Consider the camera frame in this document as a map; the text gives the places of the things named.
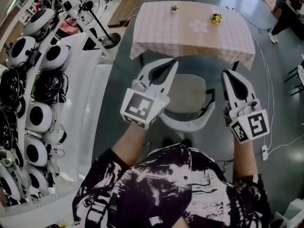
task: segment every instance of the floor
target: floor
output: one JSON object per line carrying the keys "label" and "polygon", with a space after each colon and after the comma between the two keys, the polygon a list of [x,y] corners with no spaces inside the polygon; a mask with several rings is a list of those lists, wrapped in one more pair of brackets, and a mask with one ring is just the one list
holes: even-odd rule
{"label": "floor", "polygon": [[[262,0],[198,0],[196,2],[210,3],[217,6],[236,8],[246,18],[262,29],[271,27],[276,19]],[[139,59],[130,59],[130,49],[133,39],[135,18],[127,27],[111,71],[105,91],[103,105],[100,111],[95,136],[93,160],[107,148],[113,147],[128,127],[119,114],[121,104],[128,87],[141,70]],[[287,29],[279,34],[278,44],[272,44],[267,31],[259,34],[257,29],[248,23],[252,35],[260,45],[264,57],[269,65],[270,76],[274,88],[275,116],[272,126],[271,149],[287,144],[301,136],[304,131],[304,112],[302,103],[304,95],[297,94],[290,97],[291,89],[298,82],[283,83],[287,73],[301,61],[304,51],[302,41]],[[153,52],[143,54],[144,62],[149,63],[159,58],[167,57]],[[226,106],[221,85],[221,72],[232,65],[215,57],[191,56],[177,58],[180,66],[178,73],[190,73],[203,77],[208,88],[216,89],[216,109],[204,129],[195,133],[195,146],[215,160],[228,160],[233,157],[233,136],[224,124],[222,111]],[[251,71],[239,65],[237,71],[252,83],[256,95],[264,108],[267,108],[267,80],[262,56],[256,46],[256,57]],[[272,116],[272,96],[270,94],[269,114]],[[152,141],[152,147],[160,146],[164,137],[171,137],[178,141],[176,133],[168,129],[160,119],[148,130],[147,142]],[[266,144],[270,144],[270,135],[266,137]],[[263,140],[254,141],[255,152],[259,153]],[[272,211],[284,213],[288,204],[295,198],[301,197],[304,186],[304,138],[290,146],[283,146],[274,151],[267,161],[258,156],[259,172],[263,175],[266,191],[269,195]],[[232,180],[232,165],[227,166],[226,178]]]}

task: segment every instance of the checkered tablecloth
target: checkered tablecloth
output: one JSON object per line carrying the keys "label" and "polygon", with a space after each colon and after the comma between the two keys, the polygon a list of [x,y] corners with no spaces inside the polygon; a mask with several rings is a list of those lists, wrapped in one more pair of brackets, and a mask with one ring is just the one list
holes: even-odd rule
{"label": "checkered tablecloth", "polygon": [[[175,14],[171,6],[177,5]],[[213,13],[223,20],[215,25]],[[251,68],[255,47],[245,20],[235,11],[186,1],[144,3],[137,15],[130,58],[146,50],[172,57],[212,55]]]}

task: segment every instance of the patterned shirt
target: patterned shirt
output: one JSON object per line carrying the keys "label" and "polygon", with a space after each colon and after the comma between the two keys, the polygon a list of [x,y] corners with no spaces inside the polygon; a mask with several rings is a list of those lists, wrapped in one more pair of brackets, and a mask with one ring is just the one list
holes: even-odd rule
{"label": "patterned shirt", "polygon": [[129,168],[108,149],[92,165],[74,201],[76,227],[267,228],[271,213],[260,175],[234,185],[203,152],[176,144]]}

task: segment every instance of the white sneaker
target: white sneaker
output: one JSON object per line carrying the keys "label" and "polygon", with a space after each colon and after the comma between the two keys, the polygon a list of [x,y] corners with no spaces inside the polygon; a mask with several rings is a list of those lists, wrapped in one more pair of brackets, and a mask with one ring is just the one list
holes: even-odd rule
{"label": "white sneaker", "polygon": [[272,43],[276,43],[276,36],[274,36],[273,34],[269,33],[269,37]]}

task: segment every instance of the fan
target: fan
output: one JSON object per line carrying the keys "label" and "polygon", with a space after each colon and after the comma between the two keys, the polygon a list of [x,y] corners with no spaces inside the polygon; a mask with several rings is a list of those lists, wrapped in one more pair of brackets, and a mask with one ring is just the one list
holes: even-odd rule
{"label": "fan", "polygon": [[[96,13],[99,9],[99,3],[100,0],[66,0],[64,7],[71,18],[80,19],[85,25],[95,19],[106,35],[102,41],[102,45],[106,49],[113,48],[119,43],[121,37],[118,33],[108,34],[102,24],[99,22],[98,18],[96,17]],[[66,22],[70,26],[76,26],[75,22],[69,18],[66,19]]]}

